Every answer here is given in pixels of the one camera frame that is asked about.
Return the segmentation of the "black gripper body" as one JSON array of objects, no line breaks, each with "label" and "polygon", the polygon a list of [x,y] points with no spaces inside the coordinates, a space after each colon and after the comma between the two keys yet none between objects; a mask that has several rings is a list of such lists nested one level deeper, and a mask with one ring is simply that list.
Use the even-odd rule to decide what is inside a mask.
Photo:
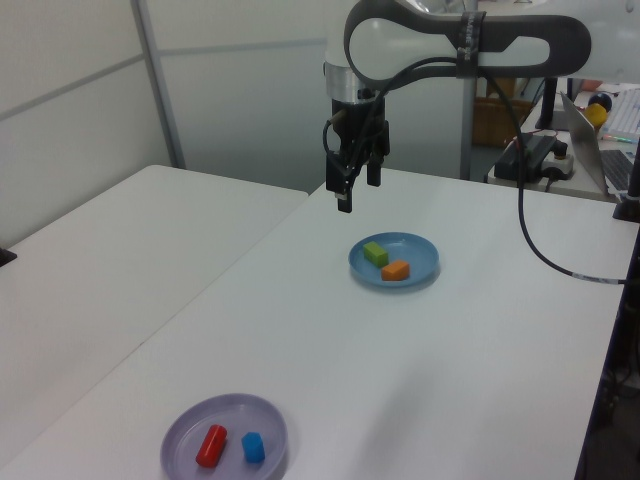
[{"label": "black gripper body", "polygon": [[352,159],[353,150],[360,137],[363,137],[360,154],[366,158],[371,153],[381,157],[390,153],[389,123],[386,120],[385,101],[375,109],[373,106],[373,101],[362,104],[331,101],[332,114],[344,112],[344,115],[333,124],[333,130],[340,140],[337,154],[341,161]]}]

